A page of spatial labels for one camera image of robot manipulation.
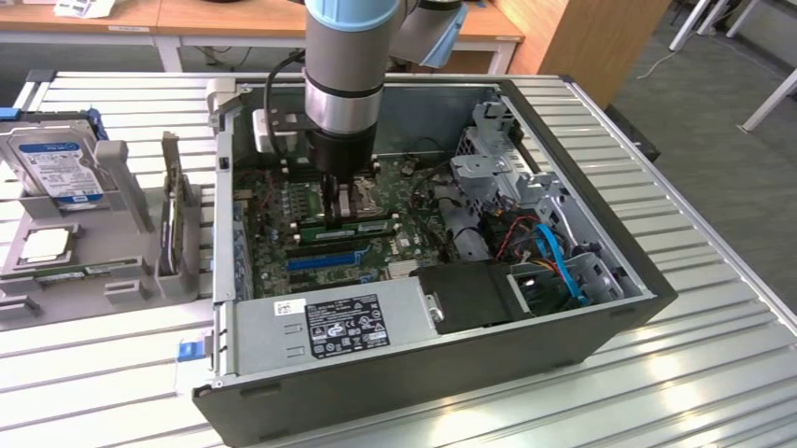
warning label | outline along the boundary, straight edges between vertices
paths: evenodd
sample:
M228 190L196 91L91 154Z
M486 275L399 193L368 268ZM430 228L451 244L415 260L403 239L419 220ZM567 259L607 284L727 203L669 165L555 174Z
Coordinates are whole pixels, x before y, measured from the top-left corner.
M390 345L376 294L311 304L305 318L317 359Z
M101 197L100 183L77 143L20 145L46 194L61 203L89 203Z

white power cord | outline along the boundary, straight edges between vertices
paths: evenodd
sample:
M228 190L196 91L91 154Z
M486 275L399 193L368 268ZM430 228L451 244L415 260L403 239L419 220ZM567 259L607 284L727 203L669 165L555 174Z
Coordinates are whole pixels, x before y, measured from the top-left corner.
M711 36L711 40L714 41L714 43L719 44L722 47L727 47L729 49L733 50L733 52L735 54L738 54L742 58L745 58L747 61L750 61L751 63L754 63L755 65L758 65L758 67L761 67L762 69L765 69L767 72L771 73L771 75L778 79L778 80L783 80L786 79L786 77L783 75L781 75L779 73L777 73L774 70L771 70L769 67L766 67L762 63L759 63L758 61L754 60L754 58L751 58L749 55L746 55L745 53L742 53L733 45L726 44L725 42L722 42L719 39L717 39L714 36Z
M714 23L711 23L711 27L714 27L715 24L719 23L719 21L722 19L725 19L726 17L729 17L735 10L738 9L738 6L731 8L730 11L727 11L725 14L722 14L721 17L717 18L717 20L714 21ZM657 67L661 63L663 63L667 59L675 57L675 55L678 54L678 52L683 49L683 47L686 47L686 42L689 41L689 39L691 38L693 35L697 34L697 31L691 31L689 33L689 35L686 36L686 38L683 39L683 45L681 45L681 48L677 49L675 51L673 51L671 54L667 54L663 58L661 58L658 61L654 62L653 66L650 67L650 70L647 70L647 72L645 72L645 74L641 77L637 77L637 79L645 79L647 78L650 75L653 75L653 72L657 70Z

motherboard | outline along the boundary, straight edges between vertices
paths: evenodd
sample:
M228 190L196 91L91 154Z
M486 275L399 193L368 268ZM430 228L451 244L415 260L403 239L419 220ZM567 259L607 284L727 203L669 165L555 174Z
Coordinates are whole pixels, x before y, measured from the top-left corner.
M351 219L324 225L320 175L308 167L241 170L233 184L236 291L259 299L400 278L452 256L428 162L380 157L352 184Z

blue hard drive label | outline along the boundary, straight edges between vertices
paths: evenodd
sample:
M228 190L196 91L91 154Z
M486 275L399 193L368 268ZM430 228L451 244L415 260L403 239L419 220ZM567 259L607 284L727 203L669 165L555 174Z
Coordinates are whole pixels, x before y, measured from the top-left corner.
M30 174L46 194L65 208L80 207L101 199L100 182L88 166L80 144L36 143L18 146Z
M20 145L20 151L26 154L56 151L80 151L80 145L76 143L36 143Z

aluminum slotted table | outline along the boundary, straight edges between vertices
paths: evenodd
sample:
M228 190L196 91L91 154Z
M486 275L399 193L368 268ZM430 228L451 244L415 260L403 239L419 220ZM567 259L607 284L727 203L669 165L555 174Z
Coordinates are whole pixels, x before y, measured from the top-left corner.
M255 77L265 74L245 74ZM204 297L213 219L207 82L207 74L58 73L49 83L28 84L17 101L40 111L99 108L109 137L128 141L145 188L160 185L159 136L164 130L180 136L183 167L203 186ZM268 447L793 444L793 314L578 86L556 77L514 82L677 288L677 301L576 366ZM544 168L542 154L531 155ZM8 235L20 187L8 167L0 175ZM211 323L209 301L199 300L1 332L0 409L12 412L0 413L0 446L221 446L175 392L176 344Z

